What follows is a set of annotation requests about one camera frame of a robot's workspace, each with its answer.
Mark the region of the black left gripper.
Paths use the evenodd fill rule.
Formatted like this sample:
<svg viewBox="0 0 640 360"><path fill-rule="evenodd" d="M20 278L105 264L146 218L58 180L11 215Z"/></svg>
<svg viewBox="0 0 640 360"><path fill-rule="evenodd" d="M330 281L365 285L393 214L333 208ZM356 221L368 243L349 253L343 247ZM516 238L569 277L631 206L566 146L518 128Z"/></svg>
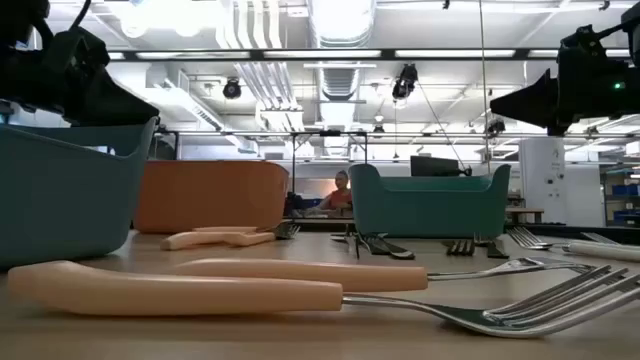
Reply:
<svg viewBox="0 0 640 360"><path fill-rule="evenodd" d="M54 35L41 50L1 48L1 98L58 113L73 126L145 124L159 110L117 84L106 44L85 29Z"/></svg>

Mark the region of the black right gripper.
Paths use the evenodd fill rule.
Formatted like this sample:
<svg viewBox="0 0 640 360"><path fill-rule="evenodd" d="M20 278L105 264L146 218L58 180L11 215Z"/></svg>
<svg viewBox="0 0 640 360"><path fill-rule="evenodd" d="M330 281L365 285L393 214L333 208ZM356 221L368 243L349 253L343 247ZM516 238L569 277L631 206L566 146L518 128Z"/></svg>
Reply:
<svg viewBox="0 0 640 360"><path fill-rule="evenodd" d="M608 57L601 39L617 31L629 36L630 64ZM583 118L618 119L639 112L639 21L626 20L596 32L590 25L561 40L557 79L546 69L532 85L492 99L499 115L563 134Z"/></svg>

